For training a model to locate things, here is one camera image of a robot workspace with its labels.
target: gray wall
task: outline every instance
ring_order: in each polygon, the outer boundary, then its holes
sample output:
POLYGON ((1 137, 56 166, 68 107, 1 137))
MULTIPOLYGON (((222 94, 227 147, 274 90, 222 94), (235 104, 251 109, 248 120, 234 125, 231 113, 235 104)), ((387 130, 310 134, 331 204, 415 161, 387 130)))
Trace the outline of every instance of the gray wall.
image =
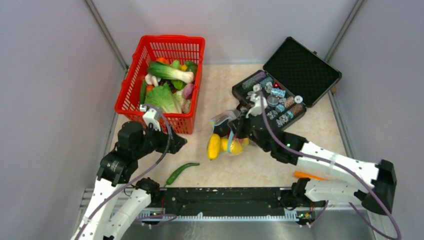
POLYGON ((126 62, 143 35, 206 39, 208 64, 264 63, 288 36, 324 57, 355 0, 94 0, 126 62))
POLYGON ((0 1, 0 239, 71 237, 123 70, 82 0, 0 1))
POLYGON ((358 156, 392 161, 393 214, 405 240, 422 239, 424 199, 424 1, 367 1, 331 64, 358 156))

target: lettuce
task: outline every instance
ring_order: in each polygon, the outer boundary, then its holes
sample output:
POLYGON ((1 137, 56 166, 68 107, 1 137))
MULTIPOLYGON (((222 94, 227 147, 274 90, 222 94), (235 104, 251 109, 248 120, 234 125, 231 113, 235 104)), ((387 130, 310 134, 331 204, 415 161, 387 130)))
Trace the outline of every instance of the lettuce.
POLYGON ((180 106, 183 106, 184 104, 184 97, 183 97, 183 90, 179 90, 177 91, 175 94, 175 99, 177 100, 177 102, 179 103, 180 106))
POLYGON ((181 105, 172 94, 170 86, 165 83, 163 86, 155 86, 146 95, 145 104, 151 104, 162 109, 164 113, 181 114, 181 105))

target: black case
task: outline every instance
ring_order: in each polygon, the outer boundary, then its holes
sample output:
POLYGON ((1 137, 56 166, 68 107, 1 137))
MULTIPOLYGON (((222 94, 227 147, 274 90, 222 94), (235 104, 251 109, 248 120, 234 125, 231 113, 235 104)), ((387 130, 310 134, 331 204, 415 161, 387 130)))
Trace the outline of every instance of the black case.
MULTIPOLYGON (((242 85, 259 72, 265 72, 267 76, 273 78, 286 91, 286 98, 289 95, 303 97, 303 110, 283 125, 282 130, 300 119, 306 113, 307 108, 313 107, 342 78, 340 71, 330 66, 315 52, 310 51, 291 36, 285 39, 278 50, 263 65, 263 70, 258 70, 232 87, 234 97, 247 108, 250 108, 252 104, 247 96, 248 92, 253 90, 253 87, 243 89, 242 85)), ((265 91, 262 91, 262 93, 265 97, 269 95, 265 91)), ((293 106, 294 104, 280 113, 279 116, 293 106)))

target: red plastic basket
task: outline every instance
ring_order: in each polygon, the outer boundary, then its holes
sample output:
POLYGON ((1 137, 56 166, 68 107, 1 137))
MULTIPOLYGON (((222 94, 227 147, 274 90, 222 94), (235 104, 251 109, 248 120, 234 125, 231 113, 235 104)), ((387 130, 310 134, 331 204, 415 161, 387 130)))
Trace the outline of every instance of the red plastic basket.
MULTIPOLYGON (((121 90, 115 104, 115 111, 118 114, 125 115, 132 121, 138 121, 146 125, 143 121, 144 113, 139 111, 139 100, 140 88, 147 74, 149 62, 159 57, 168 59, 170 63, 176 59, 180 63, 190 60, 198 64, 190 112, 187 114, 165 113, 164 115, 176 133, 192 134, 202 83, 204 50, 205 39, 203 37, 183 35, 143 36, 135 53, 132 55, 132 64, 128 75, 122 81, 121 90)), ((160 126, 166 132, 163 120, 160 121, 160 126)))

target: cable tie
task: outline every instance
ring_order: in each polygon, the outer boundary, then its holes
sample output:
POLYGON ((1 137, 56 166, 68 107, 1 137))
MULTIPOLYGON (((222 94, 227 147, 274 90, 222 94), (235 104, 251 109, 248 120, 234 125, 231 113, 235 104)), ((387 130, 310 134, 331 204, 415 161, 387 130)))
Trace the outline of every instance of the cable tie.
POLYGON ((336 163, 336 156, 337 156, 337 154, 333 154, 332 156, 331 156, 331 158, 330 159, 328 159, 328 160, 330 160, 331 162, 330 162, 330 165, 328 166, 328 169, 327 169, 327 174, 328 175, 331 175, 331 171, 333 170, 333 168, 334 168, 334 164, 336 163))
POLYGON ((91 222, 92 222, 92 220, 91 219, 89 219, 89 217, 88 216, 83 216, 82 217, 82 221, 84 221, 84 223, 85 224, 90 224, 91 222))

